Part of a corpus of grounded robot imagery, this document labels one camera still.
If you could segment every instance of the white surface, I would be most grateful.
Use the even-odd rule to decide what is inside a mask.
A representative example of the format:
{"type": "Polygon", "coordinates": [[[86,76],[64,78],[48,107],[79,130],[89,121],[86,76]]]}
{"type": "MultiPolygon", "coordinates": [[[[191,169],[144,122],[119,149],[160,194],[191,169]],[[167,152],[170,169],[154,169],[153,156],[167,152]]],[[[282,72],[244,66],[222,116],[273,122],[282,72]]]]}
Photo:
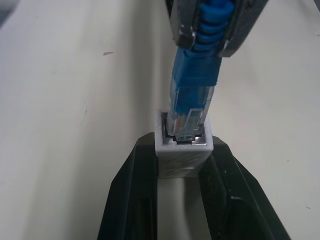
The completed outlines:
{"type": "MultiPolygon", "coordinates": [[[[319,29],[312,0],[270,0],[209,110],[294,240],[320,238],[319,29]]],[[[96,238],[175,49],[162,0],[20,1],[0,29],[0,239],[96,238]]]]}
{"type": "Polygon", "coordinates": [[[214,150],[210,120],[204,121],[205,142],[203,145],[163,144],[162,113],[157,110],[154,120],[154,148],[158,160],[159,178],[197,177],[203,163],[214,150]]]}

